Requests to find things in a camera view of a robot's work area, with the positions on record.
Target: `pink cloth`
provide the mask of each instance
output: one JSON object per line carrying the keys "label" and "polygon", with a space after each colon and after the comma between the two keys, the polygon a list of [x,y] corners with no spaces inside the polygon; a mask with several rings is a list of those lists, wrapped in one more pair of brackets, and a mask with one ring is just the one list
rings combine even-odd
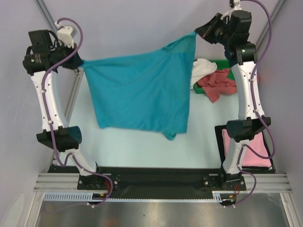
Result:
{"label": "pink cloth", "polygon": [[[224,142],[224,152],[225,156],[227,155],[229,144],[231,142],[231,138],[227,134],[227,130],[222,130],[223,142]],[[260,132],[255,135],[255,138],[249,142],[252,149],[254,149],[258,154],[264,157],[268,157],[267,150],[263,141],[263,134]],[[269,159],[262,159],[252,153],[249,149],[246,149],[246,153],[243,159],[243,166],[258,166],[258,167],[271,167],[271,163]]]}
{"label": "pink cloth", "polygon": [[230,69],[216,70],[197,82],[212,103],[219,99],[220,94],[237,93],[236,81],[227,78],[229,72]]}

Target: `white cloth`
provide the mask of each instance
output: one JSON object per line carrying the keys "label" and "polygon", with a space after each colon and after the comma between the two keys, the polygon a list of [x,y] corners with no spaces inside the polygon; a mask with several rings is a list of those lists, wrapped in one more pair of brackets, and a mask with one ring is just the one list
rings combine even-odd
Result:
{"label": "white cloth", "polygon": [[190,89],[194,88],[194,84],[202,77],[207,76],[217,70],[217,64],[210,62],[207,59],[199,58],[194,61],[193,70],[191,73]]}

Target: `green basket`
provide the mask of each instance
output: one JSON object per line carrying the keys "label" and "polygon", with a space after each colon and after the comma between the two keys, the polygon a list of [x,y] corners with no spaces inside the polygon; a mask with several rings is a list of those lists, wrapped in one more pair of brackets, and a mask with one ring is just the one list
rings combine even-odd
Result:
{"label": "green basket", "polygon": [[[209,60],[210,62],[214,62],[217,64],[217,69],[218,70],[223,70],[223,69],[229,69],[229,62],[228,60]],[[233,76],[232,71],[228,74],[227,78],[235,80],[235,77]],[[197,84],[194,84],[194,90],[196,94],[205,94],[203,88],[197,87]]]}

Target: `teal cloth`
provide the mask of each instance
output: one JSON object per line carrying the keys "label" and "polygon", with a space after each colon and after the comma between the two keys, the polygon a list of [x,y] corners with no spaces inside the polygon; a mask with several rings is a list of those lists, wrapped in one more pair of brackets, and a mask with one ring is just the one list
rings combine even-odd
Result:
{"label": "teal cloth", "polygon": [[144,54],[84,61],[100,128],[187,132],[194,32]]}

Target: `shiny floor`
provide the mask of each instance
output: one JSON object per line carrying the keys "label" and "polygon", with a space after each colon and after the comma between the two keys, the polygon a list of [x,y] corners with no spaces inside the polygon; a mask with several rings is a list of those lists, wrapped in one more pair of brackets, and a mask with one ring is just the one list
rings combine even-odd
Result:
{"label": "shiny floor", "polygon": [[236,208],[218,203],[106,202],[90,208],[44,202],[36,227],[288,227],[279,194],[254,194]]}

